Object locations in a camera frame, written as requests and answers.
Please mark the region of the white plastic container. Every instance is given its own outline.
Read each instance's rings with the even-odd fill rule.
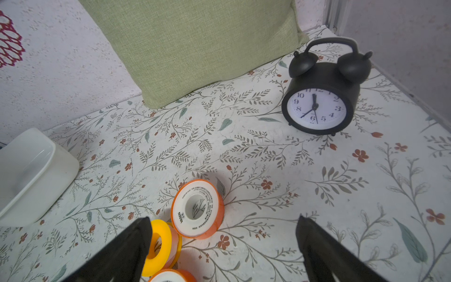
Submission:
[[[36,128],[0,150],[0,226],[23,227],[41,218],[67,189],[79,163]]]

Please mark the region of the floral tablecloth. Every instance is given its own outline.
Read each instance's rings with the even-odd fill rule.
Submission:
[[[349,52],[314,49],[331,62]],[[280,107],[291,59],[158,110],[135,97],[49,130],[80,171],[41,220],[0,227],[0,280],[61,280],[136,218],[170,220],[178,189],[204,178],[225,218],[211,238],[183,241],[176,267],[198,281],[307,280],[300,213],[390,281],[449,281],[451,135],[376,69],[346,129],[300,132]]]

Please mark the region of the black alarm clock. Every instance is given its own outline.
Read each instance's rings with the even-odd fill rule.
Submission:
[[[317,63],[309,52],[314,45],[341,43],[352,48],[334,63]],[[335,134],[351,123],[359,98],[360,84],[371,71],[373,52],[360,54],[357,43],[345,37],[320,38],[303,53],[294,52],[289,74],[292,78],[282,101],[282,113],[289,125],[310,134]]]

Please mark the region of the cushion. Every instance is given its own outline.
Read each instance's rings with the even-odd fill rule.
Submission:
[[[80,0],[159,108],[308,40],[291,0]]]

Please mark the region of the white wall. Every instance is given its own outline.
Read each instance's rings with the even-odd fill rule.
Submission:
[[[451,1],[355,0],[344,36],[451,124]]]
[[[296,4],[302,29],[322,23],[324,0]],[[140,93],[77,0],[0,0],[0,10],[13,21],[25,49],[22,61],[0,67],[1,142],[30,127],[46,130]]]

